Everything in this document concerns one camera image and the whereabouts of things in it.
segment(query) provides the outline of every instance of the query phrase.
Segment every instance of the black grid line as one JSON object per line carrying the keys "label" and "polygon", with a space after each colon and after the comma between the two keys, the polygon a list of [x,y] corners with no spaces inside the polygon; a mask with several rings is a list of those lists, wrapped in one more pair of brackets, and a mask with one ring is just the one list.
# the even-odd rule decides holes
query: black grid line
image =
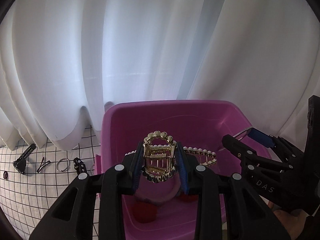
{"label": "black grid line", "polygon": [[[97,137],[91,126],[85,128],[81,142],[70,151],[59,151],[50,140],[47,140],[44,148],[36,148],[28,157],[26,175],[22,175],[14,169],[12,162],[26,148],[28,145],[23,139],[13,151],[7,147],[0,147],[0,172],[9,173],[8,180],[0,178],[0,207],[18,234],[28,240],[40,219],[76,177],[76,171],[71,165],[73,159],[75,157],[82,159],[89,172],[91,166],[95,164],[94,156],[100,149],[100,144],[97,143]],[[64,155],[70,160],[69,168],[66,172],[56,171],[57,158],[60,159],[59,156]],[[43,156],[45,161],[50,160],[51,164],[40,173],[36,173]],[[99,235],[99,203],[97,197],[92,228],[93,240],[98,240]]]}

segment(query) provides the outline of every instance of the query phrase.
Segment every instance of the pink bin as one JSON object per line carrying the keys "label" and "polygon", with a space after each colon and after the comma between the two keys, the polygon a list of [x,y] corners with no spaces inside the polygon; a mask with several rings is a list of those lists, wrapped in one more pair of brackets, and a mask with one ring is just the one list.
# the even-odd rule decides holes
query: pink bin
{"label": "pink bin", "polygon": [[[230,176],[240,172],[240,161],[228,150],[217,152],[222,137],[235,135],[251,126],[238,107],[226,101],[170,100],[123,103],[111,107],[103,117],[101,134],[101,171],[121,163],[124,154],[136,149],[138,142],[155,130],[166,131],[183,146],[216,151],[217,164],[212,169]],[[263,146],[246,137],[243,142],[258,155],[270,158]],[[146,194],[164,194],[172,190],[175,179],[154,184],[141,177],[139,189]],[[173,198],[158,208],[154,222],[141,224],[132,216],[134,196],[123,197],[124,228],[127,240],[193,239],[197,202]],[[223,197],[221,219],[226,220]]]}

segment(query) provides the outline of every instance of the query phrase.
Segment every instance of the sheer curtain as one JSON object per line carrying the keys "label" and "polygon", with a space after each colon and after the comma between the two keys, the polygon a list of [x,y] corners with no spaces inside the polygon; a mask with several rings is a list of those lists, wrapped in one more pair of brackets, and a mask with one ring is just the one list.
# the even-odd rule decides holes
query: sheer curtain
{"label": "sheer curtain", "polygon": [[16,0],[0,25],[0,137],[67,150],[88,124],[99,137],[112,104],[220,99],[302,148],[318,44],[305,0]]}

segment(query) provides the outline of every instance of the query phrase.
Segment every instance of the white checkered cloth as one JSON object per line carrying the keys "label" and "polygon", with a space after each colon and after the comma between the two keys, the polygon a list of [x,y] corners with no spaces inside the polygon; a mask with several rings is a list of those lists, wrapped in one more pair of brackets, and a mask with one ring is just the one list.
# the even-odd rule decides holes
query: white checkered cloth
{"label": "white checkered cloth", "polygon": [[[55,200],[76,177],[73,159],[79,157],[87,167],[88,173],[94,164],[94,157],[100,153],[100,143],[93,134],[91,127],[85,129],[79,145],[70,151],[59,151],[49,140],[44,148],[36,148],[27,158],[26,174],[16,171],[12,163],[28,145],[21,139],[15,150],[0,148],[0,207],[12,226],[23,239],[29,239],[35,226],[52,206]],[[36,173],[42,158],[52,163]],[[56,171],[56,163],[68,158],[70,165],[67,171]],[[63,170],[67,162],[61,162],[59,169]],[[8,171],[8,180],[3,179],[4,171]],[[98,240],[99,198],[97,197],[94,220],[93,240]]]}

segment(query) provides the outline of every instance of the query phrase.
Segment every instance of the red object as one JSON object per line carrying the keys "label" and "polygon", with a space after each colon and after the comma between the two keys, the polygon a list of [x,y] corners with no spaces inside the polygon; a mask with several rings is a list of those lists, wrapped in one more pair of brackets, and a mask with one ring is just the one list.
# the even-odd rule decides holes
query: red object
{"label": "red object", "polygon": [[192,202],[198,200],[198,195],[186,195],[181,192],[181,194],[177,198],[183,202]]}
{"label": "red object", "polygon": [[132,215],[139,223],[150,223],[156,220],[157,209],[153,204],[136,202],[132,206]]}

